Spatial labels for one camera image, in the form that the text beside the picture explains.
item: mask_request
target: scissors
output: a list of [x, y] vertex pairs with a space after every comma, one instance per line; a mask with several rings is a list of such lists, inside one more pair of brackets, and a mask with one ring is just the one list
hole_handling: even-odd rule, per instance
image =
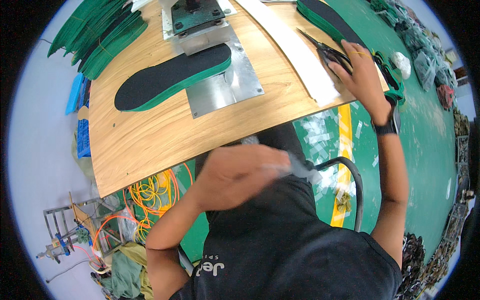
[[298, 29], [298, 31], [300, 31], [307, 39], [309, 39], [317, 47], [318, 55], [324, 61], [325, 65], [328, 66], [328, 63], [331, 61], [336, 62], [340, 64], [345, 69], [345, 71], [347, 71], [350, 75], [352, 75], [352, 71], [351, 71], [352, 63], [350, 62], [350, 59], [348, 59], [348, 57], [345, 54], [338, 52], [333, 48], [330, 48], [324, 43], [320, 43], [313, 37], [301, 31], [300, 29]]

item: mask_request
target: white plastic bag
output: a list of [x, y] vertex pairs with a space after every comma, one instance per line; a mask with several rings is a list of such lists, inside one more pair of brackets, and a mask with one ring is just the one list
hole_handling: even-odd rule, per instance
[[400, 72], [402, 73], [402, 78], [408, 79], [410, 77], [411, 73], [411, 65], [410, 65], [410, 60], [405, 57], [400, 52], [394, 52], [392, 54], [392, 62], [395, 64], [397, 68], [400, 69]]
[[423, 51], [420, 51], [415, 59], [415, 71], [420, 79], [423, 90], [426, 92], [430, 90], [433, 85], [433, 81], [435, 80], [436, 65], [437, 62], [435, 60], [431, 61], [430, 58], [423, 53]]

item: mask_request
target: yellow fabric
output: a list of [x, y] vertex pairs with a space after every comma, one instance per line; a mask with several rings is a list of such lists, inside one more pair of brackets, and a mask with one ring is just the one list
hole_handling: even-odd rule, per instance
[[145, 247], [134, 242], [128, 242], [119, 249], [125, 256], [142, 265], [140, 272], [140, 292], [145, 296], [145, 300], [153, 300], [152, 286], [147, 274], [147, 253]]

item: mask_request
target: blue plastic crate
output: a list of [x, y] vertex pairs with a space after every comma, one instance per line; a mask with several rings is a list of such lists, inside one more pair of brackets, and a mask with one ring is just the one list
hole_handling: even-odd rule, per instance
[[[88, 99], [86, 106], [89, 107], [90, 99]], [[90, 154], [90, 134], [88, 133], [88, 120], [79, 120], [77, 129], [77, 156], [91, 157]]]
[[70, 90], [70, 96], [68, 97], [67, 108], [65, 109], [65, 115], [75, 111], [77, 106], [78, 96], [80, 94], [80, 88], [84, 82], [84, 76], [82, 73], [78, 74], [72, 83], [72, 89]]

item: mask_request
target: stack of insoles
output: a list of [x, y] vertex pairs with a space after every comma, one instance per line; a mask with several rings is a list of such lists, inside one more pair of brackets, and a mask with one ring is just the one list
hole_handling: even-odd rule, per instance
[[147, 27], [140, 12], [131, 13], [132, 4], [123, 7], [124, 3], [125, 0], [84, 0], [58, 32], [47, 57], [65, 47], [64, 56], [74, 53], [72, 65], [82, 60], [79, 71], [96, 79]]
[[340, 44], [345, 39], [367, 48], [355, 31], [327, 4], [319, 0], [297, 0], [297, 11], [336, 43]]
[[226, 44], [190, 56], [181, 54], [128, 78], [115, 95], [115, 107], [122, 111], [151, 109], [182, 89], [224, 71], [230, 63], [231, 51]]
[[147, 28], [140, 16], [140, 11], [130, 13], [125, 12], [126, 16], [120, 24], [105, 37], [100, 39], [100, 44], [89, 53], [89, 56], [82, 59], [79, 66], [79, 72], [90, 80], [96, 79], [112, 59], [130, 45]]

